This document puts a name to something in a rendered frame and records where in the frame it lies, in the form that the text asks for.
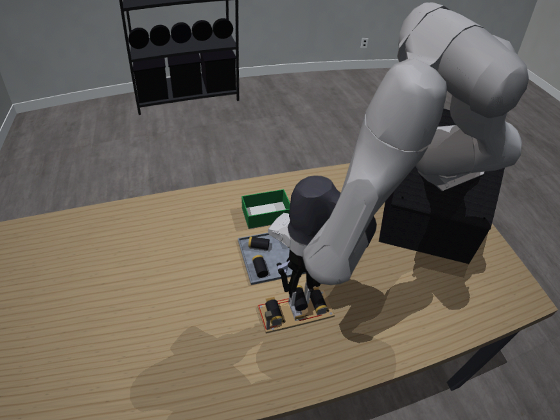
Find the black battery with gold end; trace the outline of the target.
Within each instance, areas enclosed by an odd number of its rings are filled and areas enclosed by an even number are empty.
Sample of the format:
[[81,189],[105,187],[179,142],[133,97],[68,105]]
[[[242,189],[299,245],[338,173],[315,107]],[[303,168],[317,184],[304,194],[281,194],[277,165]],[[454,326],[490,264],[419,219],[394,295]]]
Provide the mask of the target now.
[[249,247],[268,250],[270,239],[250,236]]
[[279,305],[278,305],[278,303],[275,299],[267,301],[265,303],[265,306],[267,308],[267,311],[271,311],[271,313],[272,313],[272,320],[270,320],[271,324],[272,324],[272,321],[275,320],[275,319],[281,319],[282,318],[282,321],[283,321],[283,317],[281,315]]
[[305,310],[308,307],[308,304],[306,302],[304,291],[301,285],[297,285],[296,292],[297,293],[296,293],[295,304],[294,304],[295,309],[297,311]]
[[268,270],[265,265],[265,261],[262,255],[257,255],[252,258],[254,268],[256,270],[257,276],[259,278],[266,277],[268,275]]
[[[320,290],[314,290],[310,295],[310,299],[313,303],[313,306],[315,308],[316,313],[318,313],[319,309],[327,307]],[[328,310],[328,307],[327,307],[327,310]]]

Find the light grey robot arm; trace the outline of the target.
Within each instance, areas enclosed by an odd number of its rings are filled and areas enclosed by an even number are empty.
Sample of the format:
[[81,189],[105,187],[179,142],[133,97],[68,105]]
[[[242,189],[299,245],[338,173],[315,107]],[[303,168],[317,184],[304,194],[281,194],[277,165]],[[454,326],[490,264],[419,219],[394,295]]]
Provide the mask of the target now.
[[[508,40],[423,3],[403,21],[398,46],[399,62],[366,110],[341,193],[327,177],[306,177],[289,214],[268,228],[320,284],[349,281],[376,232],[375,213],[414,167],[444,191],[521,156],[521,137],[505,119],[529,76]],[[438,127],[447,91],[456,125]]]

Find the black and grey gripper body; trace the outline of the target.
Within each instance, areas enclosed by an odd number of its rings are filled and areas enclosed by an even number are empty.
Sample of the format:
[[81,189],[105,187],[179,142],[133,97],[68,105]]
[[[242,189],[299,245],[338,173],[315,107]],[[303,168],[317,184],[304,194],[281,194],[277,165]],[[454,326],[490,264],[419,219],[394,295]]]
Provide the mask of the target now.
[[289,260],[290,262],[288,263],[288,267],[292,269],[294,272],[297,273],[298,267],[303,267],[304,268],[303,272],[308,272],[304,265],[303,258],[301,256],[297,256],[291,250],[289,252],[289,258],[286,260],[286,262],[288,262]]

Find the green open box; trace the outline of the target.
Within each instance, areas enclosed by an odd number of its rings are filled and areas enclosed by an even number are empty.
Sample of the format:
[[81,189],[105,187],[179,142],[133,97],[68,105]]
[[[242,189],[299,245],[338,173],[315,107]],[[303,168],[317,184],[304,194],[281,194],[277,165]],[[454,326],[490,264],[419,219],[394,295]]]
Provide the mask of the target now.
[[241,196],[241,201],[248,229],[272,225],[280,215],[290,212],[284,189]]

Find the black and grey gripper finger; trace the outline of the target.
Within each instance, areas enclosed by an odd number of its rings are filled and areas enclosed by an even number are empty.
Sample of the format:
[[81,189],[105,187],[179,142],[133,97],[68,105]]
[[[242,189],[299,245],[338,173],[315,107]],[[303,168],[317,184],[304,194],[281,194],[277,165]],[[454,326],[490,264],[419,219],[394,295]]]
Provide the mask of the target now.
[[290,262],[290,260],[286,263],[283,263],[283,264],[277,263],[277,269],[278,269],[279,274],[281,275],[284,292],[289,292],[290,304],[291,304],[291,306],[294,306],[297,285],[298,285],[298,282],[299,282],[299,278],[301,277],[304,269],[303,269],[303,267],[298,267],[297,273],[292,271],[290,282],[288,284],[286,273],[287,273],[287,270],[288,270],[288,263],[289,262]]
[[307,304],[309,304],[309,302],[310,302],[310,294],[311,294],[311,292],[314,291],[314,289],[313,289],[314,286],[319,287],[320,283],[317,282],[316,280],[314,280],[313,278],[311,278],[311,276],[307,272],[306,273],[305,289],[304,289],[304,295],[305,295]]

